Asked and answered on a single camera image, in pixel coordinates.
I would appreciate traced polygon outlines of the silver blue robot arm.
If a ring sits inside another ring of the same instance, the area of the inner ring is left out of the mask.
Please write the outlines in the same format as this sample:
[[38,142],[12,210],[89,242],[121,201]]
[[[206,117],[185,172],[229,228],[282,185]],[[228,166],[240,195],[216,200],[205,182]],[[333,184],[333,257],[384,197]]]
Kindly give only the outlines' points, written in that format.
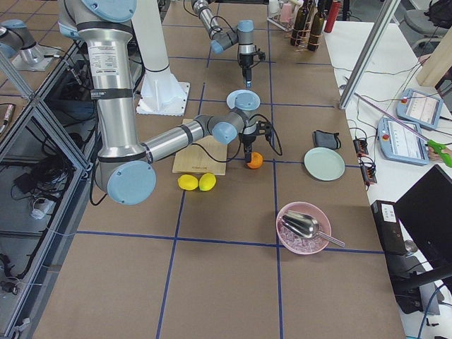
[[135,205],[156,184],[153,163],[206,136],[221,144],[255,132],[260,100],[249,88],[227,98],[225,115],[198,115],[148,140],[139,141],[136,115],[181,115],[189,84],[170,70],[155,1],[60,1],[63,35],[87,44],[102,147],[95,181],[112,200]]
[[216,54],[221,54],[230,47],[238,44],[237,62],[242,69],[242,76],[246,88],[251,88],[252,68],[255,66],[254,58],[259,61],[266,60],[265,52],[254,44],[254,22],[252,20],[240,20],[237,26],[224,30],[217,22],[219,16],[214,16],[210,9],[213,1],[192,1],[191,7],[208,32],[210,47]]

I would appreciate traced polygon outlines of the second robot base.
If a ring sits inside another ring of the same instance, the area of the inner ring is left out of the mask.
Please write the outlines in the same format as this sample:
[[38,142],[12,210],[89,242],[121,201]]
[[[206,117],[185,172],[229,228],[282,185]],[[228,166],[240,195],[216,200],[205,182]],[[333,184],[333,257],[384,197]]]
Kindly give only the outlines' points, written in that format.
[[1,22],[1,51],[19,71],[46,71],[58,49],[38,44],[23,21],[10,19]]

